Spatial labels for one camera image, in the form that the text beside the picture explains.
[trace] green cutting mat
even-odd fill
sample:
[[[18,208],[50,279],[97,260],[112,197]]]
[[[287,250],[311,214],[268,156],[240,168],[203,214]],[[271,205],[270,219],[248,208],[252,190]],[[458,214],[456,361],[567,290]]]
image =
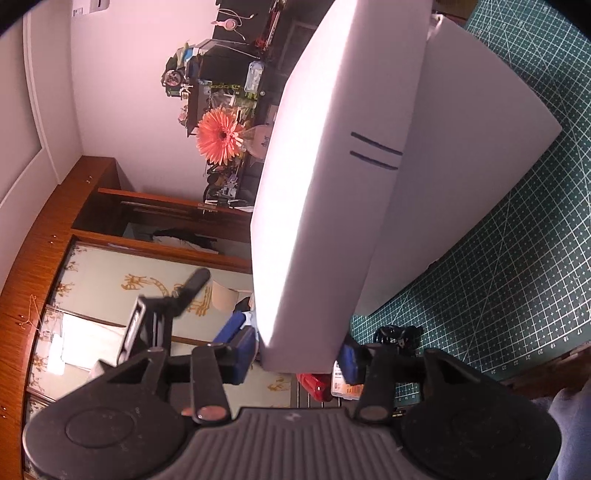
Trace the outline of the green cutting mat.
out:
[[[352,333],[422,325],[442,348],[502,380],[591,339],[591,43],[541,0],[482,0],[466,29],[531,88],[563,132],[442,259]],[[418,401],[401,385],[397,403]]]

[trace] white wall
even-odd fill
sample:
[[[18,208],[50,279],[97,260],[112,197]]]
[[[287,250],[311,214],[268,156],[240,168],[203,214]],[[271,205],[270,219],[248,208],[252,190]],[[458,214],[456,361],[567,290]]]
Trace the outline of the white wall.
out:
[[[43,205],[80,158],[71,0],[46,0],[0,38],[0,291]]]
[[[22,21],[0,38],[0,199],[41,150],[29,103],[22,49]]]
[[[184,42],[213,34],[215,0],[113,0],[73,19],[74,98],[85,155],[115,157],[134,189],[200,199],[205,161],[160,85]]]
[[[24,18],[25,68],[33,114],[58,182],[82,155],[70,55],[72,0],[45,0]]]

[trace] wooden cabinet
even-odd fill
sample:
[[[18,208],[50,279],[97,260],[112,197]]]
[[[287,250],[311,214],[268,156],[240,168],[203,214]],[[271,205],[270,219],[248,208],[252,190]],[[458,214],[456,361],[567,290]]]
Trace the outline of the wooden cabinet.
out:
[[[20,421],[4,414],[0,414],[0,478],[22,478]]]
[[[37,216],[0,294],[0,480],[23,478],[23,405],[31,351],[39,314],[70,245],[82,240],[146,257],[250,273],[250,260],[122,237],[127,223],[142,220],[156,225],[169,222],[164,226],[184,226],[202,235],[214,232],[220,238],[234,235],[249,242],[250,217],[199,202],[125,192],[115,159],[82,157],[78,161]]]
[[[99,186],[119,187],[113,158],[82,157],[37,216],[0,294],[0,480],[22,478],[22,418],[31,348],[72,223]],[[31,320],[21,327],[21,322]]]

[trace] white foam block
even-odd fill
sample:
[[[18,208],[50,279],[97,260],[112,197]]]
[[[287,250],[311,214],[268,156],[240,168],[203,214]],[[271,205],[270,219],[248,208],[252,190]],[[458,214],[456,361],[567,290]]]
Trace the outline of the white foam block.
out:
[[[336,0],[287,82],[251,223],[267,370],[332,368],[397,178],[430,9]]]
[[[561,131],[499,57],[454,22],[436,18],[359,314],[374,312],[444,255]]]

